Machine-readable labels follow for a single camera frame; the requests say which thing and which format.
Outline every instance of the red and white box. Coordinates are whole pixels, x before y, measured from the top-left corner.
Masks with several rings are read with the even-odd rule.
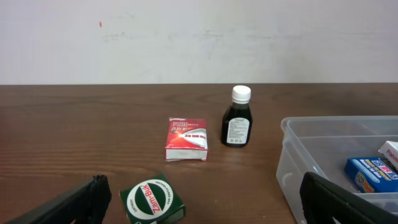
[[[204,119],[170,118],[165,160],[200,159],[207,161],[206,121]]]
[[[379,152],[398,169],[398,142],[386,141]]]

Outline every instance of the wooden table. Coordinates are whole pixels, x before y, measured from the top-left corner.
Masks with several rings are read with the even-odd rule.
[[[0,86],[0,222],[109,178],[104,223],[127,223],[118,191],[163,172],[180,223],[295,223],[277,183],[288,116],[393,115],[398,84],[255,84],[251,140],[220,143],[233,85]],[[165,162],[168,118],[207,121],[210,160]]]

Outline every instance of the dark glass bottle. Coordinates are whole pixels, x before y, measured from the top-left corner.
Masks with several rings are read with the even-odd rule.
[[[236,86],[232,93],[232,105],[223,116],[221,142],[229,147],[243,147],[248,144],[252,126],[249,107],[251,91],[246,86]]]

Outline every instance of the small cardboard box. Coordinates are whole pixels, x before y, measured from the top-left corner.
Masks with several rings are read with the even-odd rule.
[[[132,224],[171,224],[185,215],[185,205],[163,174],[119,192]]]
[[[386,141],[379,152],[388,159],[392,165],[398,168],[398,142]]]
[[[165,147],[165,160],[201,159],[207,161],[206,121],[204,119],[170,118]]]
[[[344,171],[364,193],[398,192],[398,175],[381,158],[348,159]]]

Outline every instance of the plastic storage bin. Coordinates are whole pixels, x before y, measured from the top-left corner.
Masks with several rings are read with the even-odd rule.
[[[398,215],[398,193],[362,194],[343,170],[348,158],[380,156],[386,141],[398,141],[398,116],[285,118],[282,130],[276,177],[297,223],[307,223],[300,186],[308,171]]]

